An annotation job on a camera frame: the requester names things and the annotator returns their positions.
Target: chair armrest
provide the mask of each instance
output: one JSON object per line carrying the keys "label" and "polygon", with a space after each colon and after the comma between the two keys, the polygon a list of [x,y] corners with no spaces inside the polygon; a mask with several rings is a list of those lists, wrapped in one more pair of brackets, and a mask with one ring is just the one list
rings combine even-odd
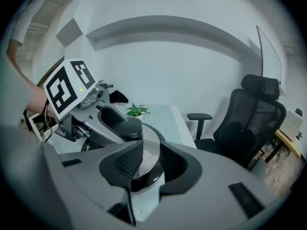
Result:
{"label": "chair armrest", "polygon": [[189,113],[188,115],[189,120],[211,120],[213,119],[211,115],[206,113]]}
{"label": "chair armrest", "polygon": [[211,115],[205,113],[189,113],[187,117],[189,120],[198,120],[196,140],[201,138],[204,121],[213,119]]}

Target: cable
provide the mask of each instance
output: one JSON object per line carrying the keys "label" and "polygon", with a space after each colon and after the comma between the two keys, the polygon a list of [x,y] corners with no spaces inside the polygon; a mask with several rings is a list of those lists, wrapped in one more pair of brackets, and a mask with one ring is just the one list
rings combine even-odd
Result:
{"label": "cable", "polygon": [[44,117],[45,117],[45,123],[46,123],[47,127],[50,129],[50,135],[49,135],[49,137],[44,141],[45,143],[49,140],[49,138],[50,138],[50,137],[52,136],[52,134],[53,134],[52,128],[51,128],[51,127],[49,126],[49,124],[47,123],[47,109],[48,109],[48,106],[49,106],[49,102],[46,101]]}

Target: wooden desk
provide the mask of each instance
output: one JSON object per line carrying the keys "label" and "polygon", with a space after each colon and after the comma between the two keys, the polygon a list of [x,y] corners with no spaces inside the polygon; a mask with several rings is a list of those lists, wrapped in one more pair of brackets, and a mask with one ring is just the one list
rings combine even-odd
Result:
{"label": "wooden desk", "polygon": [[285,145],[290,151],[292,151],[297,158],[301,157],[301,150],[298,148],[295,141],[290,140],[280,129],[275,132],[275,135],[280,139],[280,142],[271,152],[271,154],[266,158],[266,163],[268,163],[275,156],[275,154],[280,150],[283,145]]}

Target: white sleeve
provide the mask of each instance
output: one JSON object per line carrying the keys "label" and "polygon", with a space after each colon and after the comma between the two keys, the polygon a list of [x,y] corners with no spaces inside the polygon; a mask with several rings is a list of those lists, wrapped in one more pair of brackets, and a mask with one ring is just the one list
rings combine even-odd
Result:
{"label": "white sleeve", "polygon": [[11,39],[17,41],[22,45],[27,29],[31,23],[32,18],[42,7],[45,0],[32,0],[28,6],[22,10],[16,18]]}

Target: person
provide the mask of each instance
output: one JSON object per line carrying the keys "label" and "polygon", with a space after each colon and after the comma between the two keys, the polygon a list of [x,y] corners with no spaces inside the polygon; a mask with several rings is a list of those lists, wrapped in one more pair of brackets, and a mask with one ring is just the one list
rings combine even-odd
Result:
{"label": "person", "polygon": [[[42,7],[45,0],[29,0],[26,7],[20,9],[17,12],[16,20],[12,29],[12,34],[6,50],[6,55],[11,61],[12,65],[16,68],[18,73],[25,79],[30,90],[33,93],[30,103],[27,106],[27,110],[35,113],[42,113],[47,96],[44,89],[36,86],[32,83],[21,71],[16,61],[17,48],[24,43],[25,34],[31,23],[32,18]],[[51,105],[48,105],[47,115],[55,118],[56,115],[52,110]]]}

